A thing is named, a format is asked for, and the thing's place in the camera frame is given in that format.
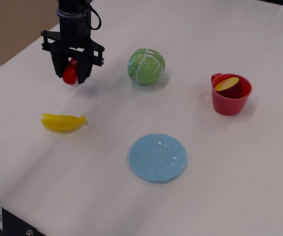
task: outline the black cable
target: black cable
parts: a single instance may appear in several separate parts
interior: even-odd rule
[[[92,8],[92,6],[88,5],[88,7],[89,7],[89,10],[92,11],[92,12],[98,17],[98,19],[99,19],[99,25],[97,26],[97,28],[93,28],[91,25],[89,25],[88,21],[86,21],[86,22],[87,22],[87,25],[88,25],[92,30],[98,30],[98,29],[100,29],[100,27],[101,27],[101,18],[100,18],[100,16],[98,15],[98,13],[95,11],[95,9]]]

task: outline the light blue plate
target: light blue plate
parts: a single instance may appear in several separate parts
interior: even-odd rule
[[[169,181],[183,172],[187,154],[182,144],[166,134],[149,134],[130,149],[129,162],[135,174],[149,181]]]

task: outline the cup handle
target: cup handle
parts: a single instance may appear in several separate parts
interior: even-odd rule
[[[221,73],[217,73],[211,76],[211,82],[218,76],[222,75]]]

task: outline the toy banana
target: toy banana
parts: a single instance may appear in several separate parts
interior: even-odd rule
[[[67,131],[77,128],[80,124],[86,123],[85,116],[80,118],[67,115],[42,114],[42,124],[51,130]]]

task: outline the cabbage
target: cabbage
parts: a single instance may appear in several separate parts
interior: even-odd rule
[[[140,48],[128,62],[129,77],[139,84],[157,82],[165,70],[165,59],[155,50]]]

